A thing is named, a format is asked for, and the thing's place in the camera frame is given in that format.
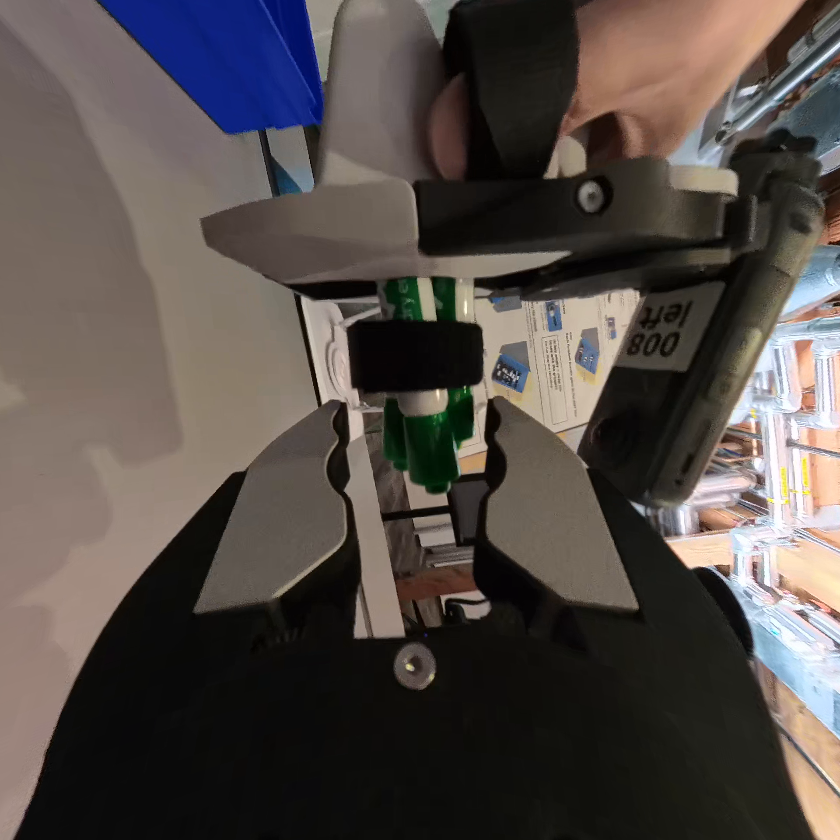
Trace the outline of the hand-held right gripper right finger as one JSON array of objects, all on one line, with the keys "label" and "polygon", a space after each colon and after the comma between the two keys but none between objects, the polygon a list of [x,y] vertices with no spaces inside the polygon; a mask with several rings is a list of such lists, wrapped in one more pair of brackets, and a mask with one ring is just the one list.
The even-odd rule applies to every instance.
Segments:
[{"label": "hand-held right gripper right finger", "polygon": [[518,405],[487,405],[486,482],[474,575],[493,606],[529,632],[553,632],[586,608],[636,616],[639,603],[578,455]]}]

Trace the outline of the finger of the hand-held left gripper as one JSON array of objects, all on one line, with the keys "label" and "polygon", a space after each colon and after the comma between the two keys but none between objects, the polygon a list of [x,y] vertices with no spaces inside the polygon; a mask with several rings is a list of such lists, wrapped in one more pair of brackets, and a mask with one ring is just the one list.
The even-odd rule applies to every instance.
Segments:
[{"label": "finger of the hand-held left gripper", "polygon": [[204,217],[206,245],[285,287],[398,277],[480,279],[548,266],[560,252],[430,256],[401,179],[317,185]]}]

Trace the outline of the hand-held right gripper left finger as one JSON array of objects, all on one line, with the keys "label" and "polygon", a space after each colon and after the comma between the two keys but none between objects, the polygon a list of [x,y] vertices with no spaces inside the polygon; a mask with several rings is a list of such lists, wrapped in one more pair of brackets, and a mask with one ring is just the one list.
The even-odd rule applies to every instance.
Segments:
[{"label": "hand-held right gripper left finger", "polygon": [[361,549],[348,408],[330,401],[245,472],[193,613],[261,611],[281,636],[353,636]]}]

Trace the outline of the blue plastic bin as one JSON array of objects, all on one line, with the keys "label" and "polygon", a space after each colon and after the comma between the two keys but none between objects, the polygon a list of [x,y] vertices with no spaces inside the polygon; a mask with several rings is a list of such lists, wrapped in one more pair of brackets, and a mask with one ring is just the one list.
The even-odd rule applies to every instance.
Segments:
[{"label": "blue plastic bin", "polygon": [[304,1],[100,1],[228,134],[320,124],[323,93]]}]

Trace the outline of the person's left hand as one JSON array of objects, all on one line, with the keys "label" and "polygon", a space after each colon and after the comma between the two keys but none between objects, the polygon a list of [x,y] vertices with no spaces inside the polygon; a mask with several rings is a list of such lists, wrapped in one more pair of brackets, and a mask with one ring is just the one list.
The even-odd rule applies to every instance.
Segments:
[{"label": "person's left hand", "polygon": [[668,158],[803,6],[796,1],[458,2],[429,150],[448,181]]}]

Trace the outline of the white stand base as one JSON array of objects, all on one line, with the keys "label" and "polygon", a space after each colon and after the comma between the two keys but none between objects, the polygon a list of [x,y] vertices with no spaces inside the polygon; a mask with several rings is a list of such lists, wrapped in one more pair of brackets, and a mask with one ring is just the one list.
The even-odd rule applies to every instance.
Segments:
[{"label": "white stand base", "polygon": [[382,409],[369,405],[352,387],[347,341],[350,326],[374,316],[379,309],[371,301],[364,301],[359,313],[345,317],[336,303],[307,298],[298,301],[318,398],[321,403],[342,401],[347,408],[350,480],[346,492],[353,506],[361,565],[355,634],[362,638],[402,637],[403,616],[365,439],[365,421],[380,421]]}]

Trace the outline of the printed instruction sheet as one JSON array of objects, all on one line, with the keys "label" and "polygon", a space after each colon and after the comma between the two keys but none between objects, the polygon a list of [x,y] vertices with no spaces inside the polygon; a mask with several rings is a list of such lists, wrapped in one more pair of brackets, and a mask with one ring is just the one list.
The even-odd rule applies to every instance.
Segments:
[{"label": "printed instruction sheet", "polygon": [[639,301],[635,290],[478,298],[488,396],[509,400],[554,433],[586,425]]}]

